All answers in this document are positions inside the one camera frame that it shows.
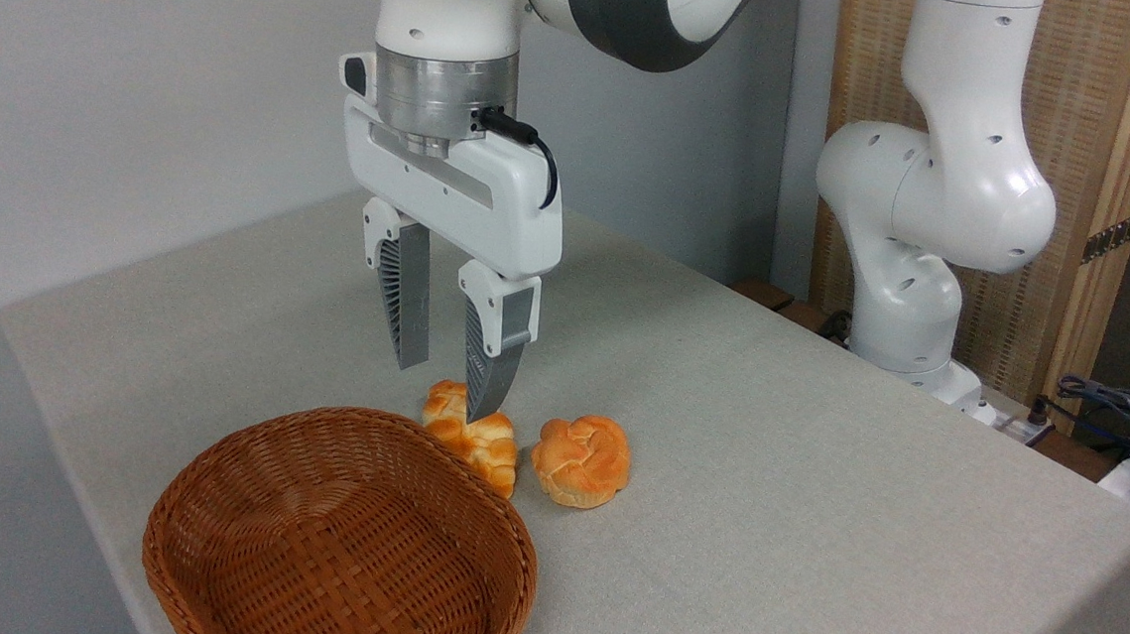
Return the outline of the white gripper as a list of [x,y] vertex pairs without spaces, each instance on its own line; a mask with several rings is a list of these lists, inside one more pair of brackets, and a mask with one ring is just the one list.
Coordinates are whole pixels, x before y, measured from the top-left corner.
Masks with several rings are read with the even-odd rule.
[[562,258],[563,212],[548,196],[544,151],[480,121],[485,108],[515,113],[518,73],[515,61],[375,51],[346,54],[339,68],[349,170],[374,194],[363,210],[364,257],[399,368],[429,361],[429,231],[476,258],[458,271],[468,423],[499,412],[538,339],[537,276]]

